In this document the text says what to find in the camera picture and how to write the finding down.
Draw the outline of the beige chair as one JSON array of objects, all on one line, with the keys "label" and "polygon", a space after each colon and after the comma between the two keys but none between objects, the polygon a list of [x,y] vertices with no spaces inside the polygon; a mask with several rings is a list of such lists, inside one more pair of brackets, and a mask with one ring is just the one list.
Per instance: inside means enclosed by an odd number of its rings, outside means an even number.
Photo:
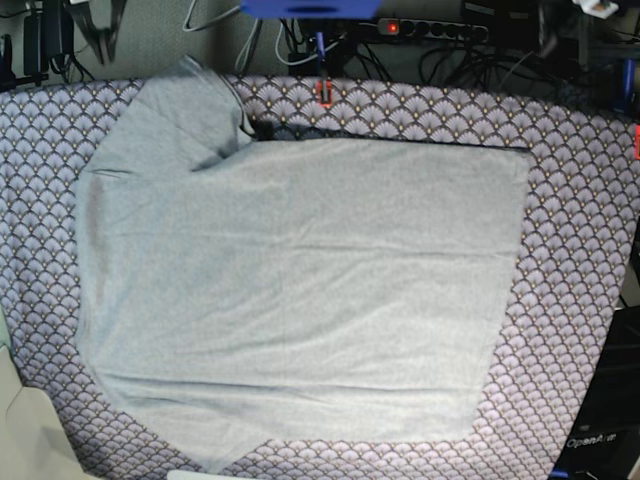
[{"label": "beige chair", "polygon": [[84,479],[48,395],[25,387],[1,348],[1,477]]}]

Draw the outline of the light grey T-shirt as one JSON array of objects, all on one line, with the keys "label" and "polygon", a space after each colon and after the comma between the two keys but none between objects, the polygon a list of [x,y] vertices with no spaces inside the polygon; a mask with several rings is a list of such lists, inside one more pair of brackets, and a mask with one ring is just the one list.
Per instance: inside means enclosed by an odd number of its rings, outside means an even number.
[{"label": "light grey T-shirt", "polygon": [[268,440],[460,440],[515,273],[529,155],[257,141],[190,59],[76,188],[81,361],[216,472]]}]

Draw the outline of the patterned blue fan tablecloth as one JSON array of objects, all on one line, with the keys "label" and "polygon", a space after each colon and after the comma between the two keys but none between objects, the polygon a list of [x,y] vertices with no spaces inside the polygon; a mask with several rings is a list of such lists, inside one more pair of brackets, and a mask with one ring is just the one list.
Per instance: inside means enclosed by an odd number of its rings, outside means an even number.
[{"label": "patterned blue fan tablecloth", "polygon": [[[270,137],[356,134],[533,155],[520,259],[472,433],[460,441],[271,441],[231,475],[272,479],[543,479],[596,370],[639,217],[633,123],[539,100],[341,80],[318,103],[312,78],[232,82]],[[112,409],[73,336],[79,284],[75,182],[140,89],[110,81],[1,97],[1,307],[23,382],[52,400],[81,467],[162,479],[193,462]]]}]

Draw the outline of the black power strip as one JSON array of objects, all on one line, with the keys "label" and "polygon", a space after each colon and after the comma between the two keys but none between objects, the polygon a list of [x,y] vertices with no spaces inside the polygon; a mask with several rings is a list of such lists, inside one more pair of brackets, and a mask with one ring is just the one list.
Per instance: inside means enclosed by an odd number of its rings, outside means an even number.
[{"label": "black power strip", "polygon": [[402,39],[462,41],[480,44],[486,44],[489,41],[489,29],[474,24],[383,17],[379,18],[374,25],[380,35]]}]

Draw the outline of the red table clamp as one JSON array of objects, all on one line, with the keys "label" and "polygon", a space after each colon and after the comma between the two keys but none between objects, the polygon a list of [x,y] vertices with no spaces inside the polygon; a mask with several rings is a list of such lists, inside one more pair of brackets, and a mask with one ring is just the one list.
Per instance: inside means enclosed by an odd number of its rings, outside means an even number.
[{"label": "red table clamp", "polygon": [[319,104],[325,108],[329,108],[333,104],[332,85],[330,80],[320,80],[317,86]]}]

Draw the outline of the blue post right edge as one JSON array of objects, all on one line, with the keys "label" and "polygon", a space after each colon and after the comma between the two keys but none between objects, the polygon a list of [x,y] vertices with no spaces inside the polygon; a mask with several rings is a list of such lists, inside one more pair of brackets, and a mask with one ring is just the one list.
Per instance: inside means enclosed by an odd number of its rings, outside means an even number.
[{"label": "blue post right edge", "polygon": [[627,113],[633,101],[633,88],[635,79],[636,61],[626,58],[622,61],[617,80],[618,93],[615,102],[615,110]]}]

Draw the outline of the black OpenArm box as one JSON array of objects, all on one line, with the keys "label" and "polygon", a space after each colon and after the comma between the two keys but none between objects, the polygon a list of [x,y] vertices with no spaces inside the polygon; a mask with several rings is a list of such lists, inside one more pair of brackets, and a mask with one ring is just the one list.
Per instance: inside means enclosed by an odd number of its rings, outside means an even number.
[{"label": "black OpenArm box", "polygon": [[639,308],[614,314],[551,479],[639,477]]}]

